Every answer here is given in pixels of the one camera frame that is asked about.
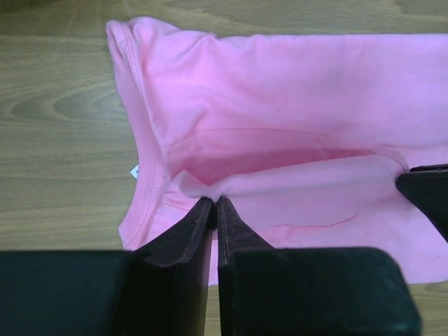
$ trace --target wooden table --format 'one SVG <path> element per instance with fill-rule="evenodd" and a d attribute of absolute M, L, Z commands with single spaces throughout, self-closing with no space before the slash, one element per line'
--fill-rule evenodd
<path fill-rule="evenodd" d="M 0 1 L 0 249 L 121 247 L 137 154 L 104 25 L 140 15 L 219 36 L 448 32 L 446 0 Z M 448 335 L 448 282 L 412 293 L 425 334 Z"/>

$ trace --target wooden surface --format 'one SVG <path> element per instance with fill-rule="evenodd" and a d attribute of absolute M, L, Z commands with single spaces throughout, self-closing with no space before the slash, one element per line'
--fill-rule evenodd
<path fill-rule="evenodd" d="M 104 25 L 139 15 L 220 36 L 448 32 L 446 0 L 1 0 L 0 249 L 121 247 L 137 154 Z M 448 335 L 448 283 L 412 292 L 426 335 Z"/>

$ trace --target t-shirt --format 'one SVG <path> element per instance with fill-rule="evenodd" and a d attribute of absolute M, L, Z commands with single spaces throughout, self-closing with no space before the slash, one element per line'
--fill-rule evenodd
<path fill-rule="evenodd" d="M 448 162 L 448 35 L 218 38 L 150 17 L 107 34 L 139 157 L 126 249 L 224 195 L 275 247 L 373 246 L 410 283 L 448 279 L 448 244 L 395 187 Z M 217 259 L 214 240 L 210 284 Z"/>

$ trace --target clothing tag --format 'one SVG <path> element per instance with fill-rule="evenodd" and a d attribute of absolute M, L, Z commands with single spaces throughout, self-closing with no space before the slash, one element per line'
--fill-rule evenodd
<path fill-rule="evenodd" d="M 137 165 L 137 166 L 135 166 L 134 168 L 133 168 L 133 170 L 131 170 L 131 175 L 133 175 L 133 177 L 134 178 L 137 178 L 137 176 L 139 175 L 139 166 Z"/>

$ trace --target wood grain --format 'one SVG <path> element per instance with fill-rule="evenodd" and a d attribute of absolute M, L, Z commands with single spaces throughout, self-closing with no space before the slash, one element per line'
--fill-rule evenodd
<path fill-rule="evenodd" d="M 0 1 L 0 249 L 121 247 L 137 154 L 104 25 L 140 15 L 219 36 L 448 32 L 445 0 Z M 448 335 L 448 283 L 411 289 L 425 335 Z"/>

